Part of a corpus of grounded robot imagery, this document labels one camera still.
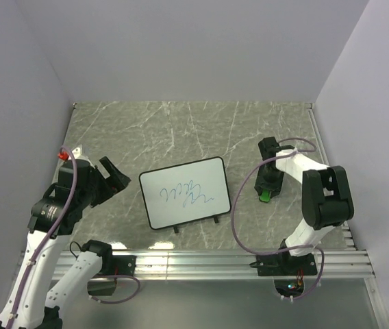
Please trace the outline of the green whiteboard eraser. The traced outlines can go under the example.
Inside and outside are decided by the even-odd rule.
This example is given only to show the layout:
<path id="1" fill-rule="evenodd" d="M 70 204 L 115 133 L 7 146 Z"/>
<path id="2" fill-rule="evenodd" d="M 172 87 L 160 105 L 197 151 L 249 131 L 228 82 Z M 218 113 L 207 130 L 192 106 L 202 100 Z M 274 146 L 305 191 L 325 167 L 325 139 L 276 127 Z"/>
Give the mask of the green whiteboard eraser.
<path id="1" fill-rule="evenodd" d="M 259 195 L 259 200 L 264 203 L 269 203 L 271 201 L 271 192 L 265 189 L 262 189 L 262 192 Z"/>

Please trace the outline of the small black-framed whiteboard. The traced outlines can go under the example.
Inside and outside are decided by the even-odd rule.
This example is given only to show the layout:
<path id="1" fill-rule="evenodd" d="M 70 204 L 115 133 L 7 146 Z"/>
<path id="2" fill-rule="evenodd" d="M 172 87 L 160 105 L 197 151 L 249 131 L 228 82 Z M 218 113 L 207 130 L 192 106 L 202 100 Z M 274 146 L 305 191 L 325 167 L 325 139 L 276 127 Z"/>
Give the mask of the small black-framed whiteboard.
<path id="1" fill-rule="evenodd" d="M 231 210 L 225 163 L 220 156 L 139 175 L 152 230 L 224 215 Z"/>

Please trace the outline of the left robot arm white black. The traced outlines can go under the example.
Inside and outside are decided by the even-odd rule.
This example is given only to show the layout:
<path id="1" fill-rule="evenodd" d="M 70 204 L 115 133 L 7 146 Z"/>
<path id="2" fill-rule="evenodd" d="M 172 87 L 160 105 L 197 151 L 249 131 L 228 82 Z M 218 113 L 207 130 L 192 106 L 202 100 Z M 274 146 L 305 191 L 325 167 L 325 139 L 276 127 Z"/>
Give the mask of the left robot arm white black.
<path id="1" fill-rule="evenodd" d="M 116 273 L 111 245 L 90 240 L 75 265 L 54 287 L 50 285 L 84 209 L 108 201 L 130 183 L 106 156 L 99 162 L 108 172 L 107 178 L 85 156 L 64 159 L 57 182 L 31 210 L 25 257 L 0 313 L 0 328 L 61 328 L 66 307 L 89 279 Z"/>

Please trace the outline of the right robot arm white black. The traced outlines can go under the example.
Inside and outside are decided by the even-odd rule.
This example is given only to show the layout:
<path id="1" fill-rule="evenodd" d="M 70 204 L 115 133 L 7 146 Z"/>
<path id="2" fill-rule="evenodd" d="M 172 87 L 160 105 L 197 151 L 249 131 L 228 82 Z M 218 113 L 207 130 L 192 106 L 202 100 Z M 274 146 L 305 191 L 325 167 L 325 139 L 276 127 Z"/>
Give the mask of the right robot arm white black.
<path id="1" fill-rule="evenodd" d="M 258 143 L 263 160 L 274 161 L 258 169 L 254 189 L 261 202 L 269 202 L 281 193 L 285 175 L 301 184 L 303 219 L 280 245 L 284 253 L 263 256 L 264 264 L 292 274 L 309 265 L 311 253 L 321 239 L 354 214 L 347 172 L 344 167 L 329 167 L 308 158 L 291 145 L 281 146 L 274 137 Z"/>

